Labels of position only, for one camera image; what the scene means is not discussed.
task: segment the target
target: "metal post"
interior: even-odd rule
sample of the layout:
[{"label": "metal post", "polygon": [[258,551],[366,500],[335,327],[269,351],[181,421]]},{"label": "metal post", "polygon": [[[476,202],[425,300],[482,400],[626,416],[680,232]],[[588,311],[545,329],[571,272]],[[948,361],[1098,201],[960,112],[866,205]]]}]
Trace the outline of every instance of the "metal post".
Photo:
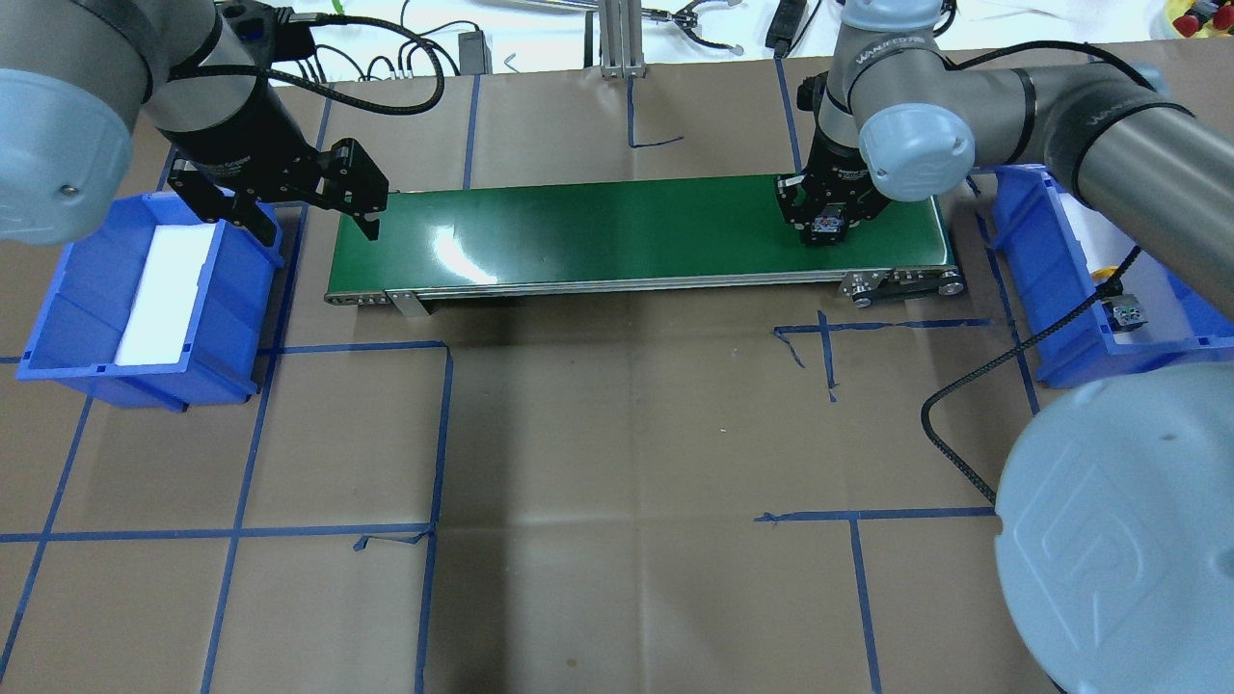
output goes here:
[{"label": "metal post", "polygon": [[643,77],[643,0],[600,0],[601,74]]}]

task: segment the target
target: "green conveyor belt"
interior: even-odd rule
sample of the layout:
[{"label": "green conveyor belt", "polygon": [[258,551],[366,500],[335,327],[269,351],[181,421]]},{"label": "green conveyor belt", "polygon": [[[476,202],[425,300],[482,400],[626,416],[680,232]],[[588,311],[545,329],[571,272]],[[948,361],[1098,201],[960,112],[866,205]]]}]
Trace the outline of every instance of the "green conveyor belt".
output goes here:
[{"label": "green conveyor belt", "polygon": [[895,203],[844,243],[807,248],[771,175],[404,193],[375,242],[343,217],[326,299],[824,282],[953,263],[933,200]]}]

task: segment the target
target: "light blue circular cover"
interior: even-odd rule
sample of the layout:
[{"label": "light blue circular cover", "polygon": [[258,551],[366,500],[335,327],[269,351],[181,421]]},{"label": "light blue circular cover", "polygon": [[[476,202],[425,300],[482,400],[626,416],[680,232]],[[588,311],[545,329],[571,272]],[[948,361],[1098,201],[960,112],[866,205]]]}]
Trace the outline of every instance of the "light blue circular cover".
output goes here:
[{"label": "light blue circular cover", "polygon": [[933,27],[942,12],[942,0],[848,0],[840,21],[866,31],[913,31]]},{"label": "light blue circular cover", "polygon": [[1234,690],[1234,364],[1083,385],[998,488],[998,578],[1071,694]]},{"label": "light blue circular cover", "polygon": [[934,104],[898,104],[861,126],[861,158],[875,186],[913,203],[946,193],[969,175],[976,142],[964,119]]},{"label": "light blue circular cover", "polygon": [[133,143],[120,116],[89,91],[0,69],[0,240],[49,246],[99,228]]}]

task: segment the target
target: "blue plastic bin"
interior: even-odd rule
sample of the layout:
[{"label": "blue plastic bin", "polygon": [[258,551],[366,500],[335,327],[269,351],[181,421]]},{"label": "blue plastic bin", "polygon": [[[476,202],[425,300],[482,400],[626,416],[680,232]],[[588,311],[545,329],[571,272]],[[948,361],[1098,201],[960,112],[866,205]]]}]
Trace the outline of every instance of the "blue plastic bin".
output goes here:
[{"label": "blue plastic bin", "polygon": [[[1059,199],[1062,189],[1049,172],[1043,167],[1004,167],[996,173],[998,235],[993,245],[1007,257],[1029,327],[1037,333],[1091,295],[1095,283]],[[1148,256],[1138,262],[1155,263]],[[1234,325],[1177,278],[1171,275],[1170,282],[1192,327],[1191,337],[1118,343],[1098,303],[1038,346],[1041,366],[1037,378],[1051,388],[1072,388],[1166,364],[1234,358]]]},{"label": "blue plastic bin", "polygon": [[102,227],[70,243],[48,288],[20,380],[54,380],[120,408],[242,403],[257,393],[253,361],[279,256],[249,232],[215,225],[180,361],[117,366],[146,257],[158,225],[199,225],[174,193],[125,198]]}]

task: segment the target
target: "white paper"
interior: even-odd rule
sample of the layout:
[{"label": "white paper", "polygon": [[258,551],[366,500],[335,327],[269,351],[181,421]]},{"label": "white paper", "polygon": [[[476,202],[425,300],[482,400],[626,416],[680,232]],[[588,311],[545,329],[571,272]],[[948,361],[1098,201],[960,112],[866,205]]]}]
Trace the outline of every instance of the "white paper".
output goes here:
[{"label": "white paper", "polygon": [[180,361],[197,299],[197,279],[213,236],[212,224],[155,227],[128,325],[116,349],[116,364]]}]

